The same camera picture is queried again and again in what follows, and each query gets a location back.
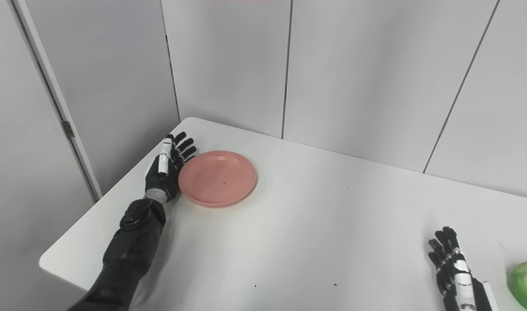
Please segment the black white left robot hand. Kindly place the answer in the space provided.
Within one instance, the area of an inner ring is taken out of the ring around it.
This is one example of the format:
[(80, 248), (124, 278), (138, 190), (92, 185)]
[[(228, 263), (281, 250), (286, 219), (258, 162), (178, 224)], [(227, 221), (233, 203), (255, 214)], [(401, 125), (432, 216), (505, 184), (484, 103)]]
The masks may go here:
[(179, 193), (179, 173), (196, 151), (193, 138), (186, 132), (168, 134), (145, 177), (145, 192), (156, 189), (165, 193), (167, 202), (174, 199)]

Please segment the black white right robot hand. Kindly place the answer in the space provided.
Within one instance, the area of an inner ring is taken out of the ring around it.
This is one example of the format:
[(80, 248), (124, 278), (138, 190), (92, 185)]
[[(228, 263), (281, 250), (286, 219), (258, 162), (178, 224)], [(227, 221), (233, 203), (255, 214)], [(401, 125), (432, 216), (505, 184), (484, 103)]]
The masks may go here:
[(498, 311), (490, 285), (473, 276), (454, 229), (445, 226), (435, 231), (428, 244), (428, 258), (435, 266), (436, 285), (447, 311)]

